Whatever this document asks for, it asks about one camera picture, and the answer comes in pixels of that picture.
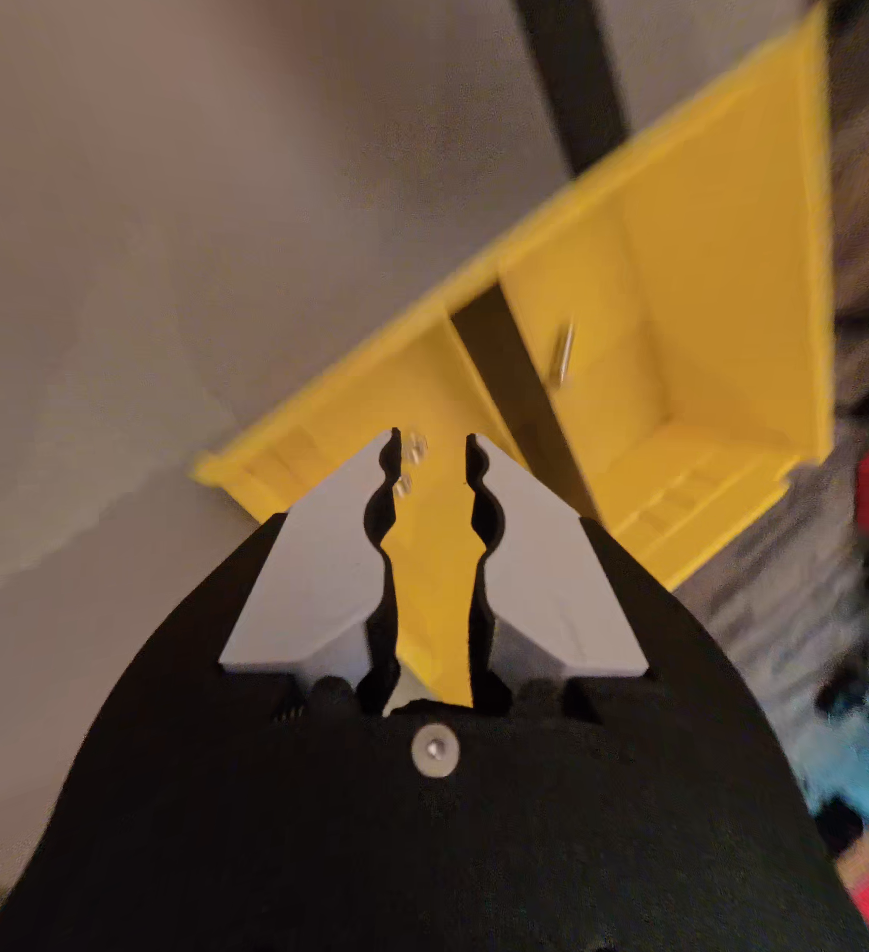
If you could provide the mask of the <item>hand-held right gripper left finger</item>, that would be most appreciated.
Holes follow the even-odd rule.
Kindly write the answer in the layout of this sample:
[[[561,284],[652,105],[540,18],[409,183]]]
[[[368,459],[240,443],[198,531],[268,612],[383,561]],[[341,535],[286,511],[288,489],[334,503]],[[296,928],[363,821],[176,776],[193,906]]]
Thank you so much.
[[[392,427],[291,506],[219,656],[227,673],[289,676],[305,695],[334,678],[365,713],[384,712],[401,674],[383,547],[401,475]]]

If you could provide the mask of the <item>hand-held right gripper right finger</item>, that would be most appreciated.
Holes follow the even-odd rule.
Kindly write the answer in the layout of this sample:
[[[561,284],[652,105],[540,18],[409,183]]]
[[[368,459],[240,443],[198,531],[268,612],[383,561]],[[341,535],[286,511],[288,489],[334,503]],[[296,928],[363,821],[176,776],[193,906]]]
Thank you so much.
[[[475,710],[534,683],[642,677],[648,662],[579,513],[485,435],[465,440],[471,527],[484,546],[468,613]]]

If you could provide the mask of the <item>silver bolt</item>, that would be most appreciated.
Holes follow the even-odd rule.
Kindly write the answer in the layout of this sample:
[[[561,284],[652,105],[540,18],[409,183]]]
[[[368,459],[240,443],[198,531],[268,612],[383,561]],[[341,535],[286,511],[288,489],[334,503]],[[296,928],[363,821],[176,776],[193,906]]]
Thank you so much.
[[[549,387],[553,390],[561,389],[568,380],[576,333],[574,320],[565,321],[556,331],[548,377]]]

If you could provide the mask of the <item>yellow plastic bin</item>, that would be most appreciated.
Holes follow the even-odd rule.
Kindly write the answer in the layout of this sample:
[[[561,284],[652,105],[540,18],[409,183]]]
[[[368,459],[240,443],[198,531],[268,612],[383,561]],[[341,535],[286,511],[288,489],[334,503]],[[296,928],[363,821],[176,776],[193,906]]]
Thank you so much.
[[[830,452],[833,291],[821,5],[491,242],[192,477],[259,523],[383,429],[424,435],[384,541],[397,656],[469,705],[466,436],[525,464],[452,326],[498,283],[607,532],[675,590]],[[549,387],[557,329],[577,333]]]

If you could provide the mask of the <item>black bin divider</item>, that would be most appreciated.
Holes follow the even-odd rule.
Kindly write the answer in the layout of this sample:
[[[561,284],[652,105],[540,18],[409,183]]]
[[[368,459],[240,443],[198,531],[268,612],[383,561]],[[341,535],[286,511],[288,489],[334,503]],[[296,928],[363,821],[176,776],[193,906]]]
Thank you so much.
[[[580,516],[599,520],[551,398],[500,285],[452,314],[452,326],[526,467]]]

